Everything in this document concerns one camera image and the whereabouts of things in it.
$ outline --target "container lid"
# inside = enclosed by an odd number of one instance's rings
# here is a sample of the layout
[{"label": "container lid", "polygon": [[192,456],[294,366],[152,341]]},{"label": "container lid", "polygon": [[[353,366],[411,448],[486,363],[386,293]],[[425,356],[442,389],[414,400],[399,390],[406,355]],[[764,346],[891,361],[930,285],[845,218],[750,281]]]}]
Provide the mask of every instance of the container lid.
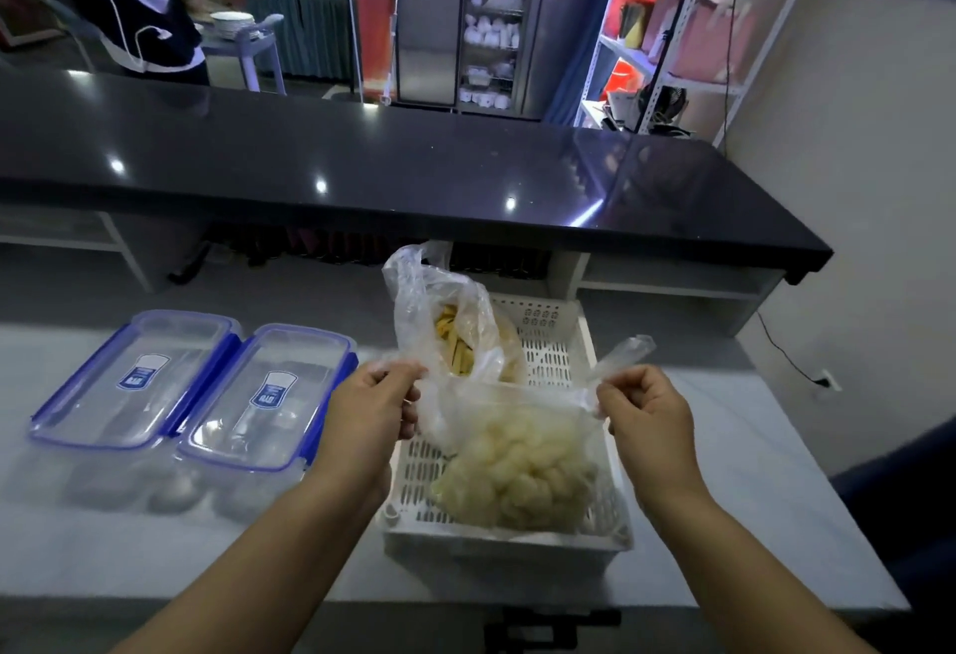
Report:
[{"label": "container lid", "polygon": [[238,322],[152,310],[120,327],[30,422],[44,443],[131,450],[174,431],[238,347]]},{"label": "container lid", "polygon": [[312,462],[329,395],[356,367],[354,346],[310,327],[260,327],[190,415],[177,450],[254,471]]}]

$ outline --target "clear container with blue rim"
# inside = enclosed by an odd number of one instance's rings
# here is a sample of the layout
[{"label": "clear container with blue rim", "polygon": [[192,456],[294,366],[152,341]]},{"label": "clear container with blue rim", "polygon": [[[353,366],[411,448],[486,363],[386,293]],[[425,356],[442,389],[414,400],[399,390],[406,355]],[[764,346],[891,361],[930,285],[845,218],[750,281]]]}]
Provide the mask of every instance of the clear container with blue rim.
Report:
[{"label": "clear container with blue rim", "polygon": [[329,396],[358,365],[348,336],[290,324],[255,331],[184,423],[177,457],[248,520],[316,457]]},{"label": "clear container with blue rim", "polygon": [[30,419],[58,502],[128,508],[171,475],[183,420],[240,346],[226,317],[151,310],[120,327]]}]

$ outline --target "black apron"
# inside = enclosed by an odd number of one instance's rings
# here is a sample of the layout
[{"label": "black apron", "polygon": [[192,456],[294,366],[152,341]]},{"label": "black apron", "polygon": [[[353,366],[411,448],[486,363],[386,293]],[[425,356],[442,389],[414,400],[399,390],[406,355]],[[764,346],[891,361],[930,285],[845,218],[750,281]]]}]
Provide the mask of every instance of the black apron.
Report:
[{"label": "black apron", "polygon": [[[165,68],[178,68],[192,62],[202,36],[189,17],[183,0],[169,0],[166,12],[156,12],[139,0],[113,2],[116,3],[117,12],[113,11],[110,0],[73,0],[80,16],[96,25],[113,45],[124,49],[128,46],[134,58],[141,53],[146,62]],[[117,23],[117,13],[122,22],[122,31]],[[136,33],[148,25],[166,30],[171,36],[161,40],[155,30],[143,30],[139,33],[137,48]]]}]

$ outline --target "person's left hand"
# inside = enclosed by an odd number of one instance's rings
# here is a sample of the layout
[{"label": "person's left hand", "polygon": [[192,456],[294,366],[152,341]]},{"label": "person's left hand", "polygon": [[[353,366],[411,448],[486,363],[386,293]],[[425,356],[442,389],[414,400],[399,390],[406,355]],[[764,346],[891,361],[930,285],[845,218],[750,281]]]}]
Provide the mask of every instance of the person's left hand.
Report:
[{"label": "person's left hand", "polygon": [[367,362],[352,372],[329,400],[311,472],[331,476],[355,497],[374,489],[384,500],[395,443],[415,434],[414,403],[421,393],[414,385],[425,372],[413,359]]}]

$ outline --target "red banner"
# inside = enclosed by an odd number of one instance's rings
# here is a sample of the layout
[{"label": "red banner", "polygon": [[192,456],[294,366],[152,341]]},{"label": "red banner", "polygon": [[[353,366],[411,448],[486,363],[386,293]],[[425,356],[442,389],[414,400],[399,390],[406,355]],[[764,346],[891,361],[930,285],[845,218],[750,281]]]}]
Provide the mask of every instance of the red banner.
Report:
[{"label": "red banner", "polygon": [[355,0],[366,100],[377,101],[392,68],[390,22],[394,9],[395,0]]}]

